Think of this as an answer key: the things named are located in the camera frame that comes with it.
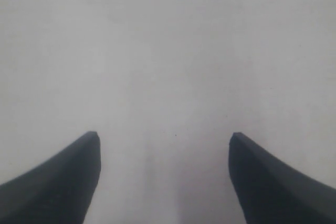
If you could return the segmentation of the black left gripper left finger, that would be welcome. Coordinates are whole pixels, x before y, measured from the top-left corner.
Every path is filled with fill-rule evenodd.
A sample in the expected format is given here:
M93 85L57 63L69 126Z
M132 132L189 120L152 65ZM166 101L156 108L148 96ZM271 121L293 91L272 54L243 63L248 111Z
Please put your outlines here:
M32 170L1 184L1 223L83 223L101 172L89 131Z

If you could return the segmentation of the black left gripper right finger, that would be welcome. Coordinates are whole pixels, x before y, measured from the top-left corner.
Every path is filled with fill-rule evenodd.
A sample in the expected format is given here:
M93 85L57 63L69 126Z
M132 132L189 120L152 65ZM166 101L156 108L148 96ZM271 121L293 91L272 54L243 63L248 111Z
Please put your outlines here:
M335 223L335 189L290 167L243 133L228 170L247 223Z

